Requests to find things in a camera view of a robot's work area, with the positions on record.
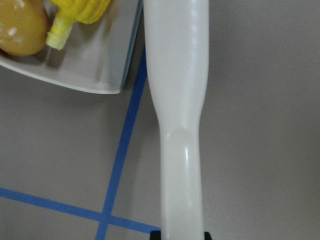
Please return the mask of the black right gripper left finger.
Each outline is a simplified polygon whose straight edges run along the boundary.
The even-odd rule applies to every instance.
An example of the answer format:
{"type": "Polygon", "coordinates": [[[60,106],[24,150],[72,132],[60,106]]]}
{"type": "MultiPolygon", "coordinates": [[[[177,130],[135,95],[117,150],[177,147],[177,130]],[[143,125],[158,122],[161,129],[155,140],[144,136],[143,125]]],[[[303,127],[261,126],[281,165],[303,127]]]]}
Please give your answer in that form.
{"type": "Polygon", "coordinates": [[[161,240],[161,231],[151,231],[149,240],[161,240]]]}

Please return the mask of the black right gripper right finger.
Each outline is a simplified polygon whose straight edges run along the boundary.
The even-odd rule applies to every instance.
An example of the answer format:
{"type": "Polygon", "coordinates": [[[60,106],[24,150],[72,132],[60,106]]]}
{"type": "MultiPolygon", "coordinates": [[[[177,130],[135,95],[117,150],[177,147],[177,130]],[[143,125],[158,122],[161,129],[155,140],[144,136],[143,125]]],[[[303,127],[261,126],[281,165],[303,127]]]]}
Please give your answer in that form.
{"type": "Polygon", "coordinates": [[[212,240],[212,236],[209,232],[204,232],[204,240],[212,240]]]}

